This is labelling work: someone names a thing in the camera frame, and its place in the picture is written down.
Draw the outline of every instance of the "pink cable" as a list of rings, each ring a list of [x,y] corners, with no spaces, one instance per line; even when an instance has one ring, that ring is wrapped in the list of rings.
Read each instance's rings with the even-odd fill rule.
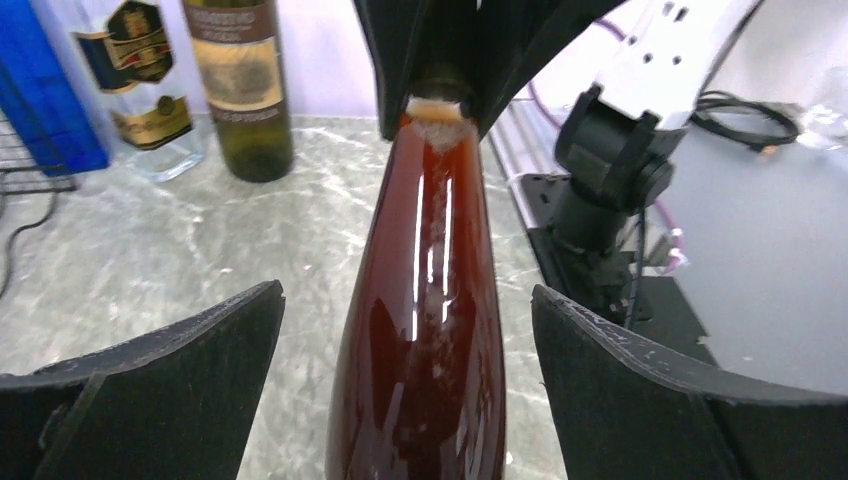
[[[605,18],[600,18],[596,20],[595,25],[611,33],[619,42],[627,38],[627,35],[624,34],[624,32],[621,30],[621,28],[618,27],[618,25],[615,25],[614,23],[610,22]],[[560,124],[559,120],[557,120],[557,118],[554,116],[554,114],[551,113],[550,110],[548,110],[545,104],[542,103],[542,100],[539,97],[539,92],[536,90],[536,85],[533,80],[530,80],[527,83],[527,89],[530,91],[530,99],[533,101],[533,104],[539,110],[539,113],[541,113],[542,116],[545,117],[545,119],[548,121],[548,123],[550,123],[555,129],[559,130],[562,125]],[[671,243],[674,246],[674,249],[677,250],[676,252],[673,252],[671,254],[671,260],[665,267],[665,270],[663,270],[663,275],[668,275],[675,269],[677,269],[677,267],[679,267],[685,261],[686,256],[683,253],[683,232],[680,228],[677,227],[677,222],[674,221],[674,217],[672,217],[671,211],[668,209],[668,207],[665,206],[662,201],[657,199],[657,201],[654,202],[654,206],[656,207],[657,213],[659,213],[660,219],[665,225],[666,230],[671,236]]]

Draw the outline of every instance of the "beige wine label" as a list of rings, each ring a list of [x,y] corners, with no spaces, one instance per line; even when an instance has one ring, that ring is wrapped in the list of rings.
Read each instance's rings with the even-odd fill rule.
[[[184,5],[215,118],[253,123],[282,115],[283,80],[272,3],[226,9]]]
[[[154,150],[191,131],[185,97],[162,97],[155,109],[141,115],[110,113],[121,138],[140,150]]]

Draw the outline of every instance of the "black cable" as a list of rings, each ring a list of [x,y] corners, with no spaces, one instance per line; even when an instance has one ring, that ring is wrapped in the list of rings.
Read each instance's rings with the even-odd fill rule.
[[[624,317],[624,328],[633,330],[636,324],[636,313],[639,308],[639,288],[642,284],[642,270],[645,268],[645,243],[647,237],[648,220],[645,218],[645,209],[639,210],[639,234],[636,238],[636,272],[630,282],[630,299],[627,302],[627,316]]]
[[[3,204],[4,204],[4,208],[5,208],[6,192],[5,192],[4,182],[5,182],[5,174],[2,177],[0,177],[0,196],[4,197]],[[30,224],[27,224],[27,225],[23,225],[23,226],[16,228],[15,231],[12,232],[11,235],[9,235],[9,239],[6,241],[6,268],[5,268],[5,271],[3,272],[3,280],[2,280],[2,282],[0,282],[0,299],[3,299],[3,297],[6,295],[6,292],[9,291],[9,285],[11,285],[11,280],[12,280],[12,273],[14,273],[14,271],[15,271],[15,268],[14,268],[15,263],[14,263],[14,257],[13,257],[14,249],[15,249],[15,240],[18,238],[18,235],[20,235],[21,233],[23,233],[27,230],[32,230],[33,228],[38,228],[38,227],[44,225],[48,220],[50,220],[50,218],[56,212],[56,205],[58,204],[58,199],[59,199],[59,194],[54,189],[53,192],[50,194],[50,204],[48,205],[47,211],[44,213],[44,216],[42,216],[41,219],[39,219],[36,222],[30,223]]]
[[[783,134],[764,134],[737,130],[730,127],[713,116],[714,110],[724,108],[736,110],[752,110],[761,113],[767,119],[780,125]],[[720,90],[704,92],[695,107],[692,115],[692,123],[704,130],[720,135],[724,138],[747,145],[751,150],[762,152],[765,148],[786,145],[795,141],[801,133],[798,124],[787,115],[766,106],[761,102],[749,102],[733,94]]]

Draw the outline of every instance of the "brown bottle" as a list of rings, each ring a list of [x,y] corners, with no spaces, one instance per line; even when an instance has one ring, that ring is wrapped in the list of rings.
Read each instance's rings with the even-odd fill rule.
[[[506,390],[475,123],[412,98],[339,353],[328,480],[500,479]]]

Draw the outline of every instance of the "gray stone surface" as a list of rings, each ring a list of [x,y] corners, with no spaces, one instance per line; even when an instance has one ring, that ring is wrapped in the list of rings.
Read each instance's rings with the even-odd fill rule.
[[[0,302],[0,371],[102,349],[280,279],[288,307],[240,479],[322,479],[338,342],[389,146],[373,120],[299,118],[295,127],[297,166],[271,184],[229,175],[213,137],[201,165],[162,186],[120,161],[87,175],[48,224],[20,238]],[[488,142],[483,155],[506,350],[507,478],[564,478],[530,324],[541,277]],[[0,239],[40,216],[46,200],[13,200]]]

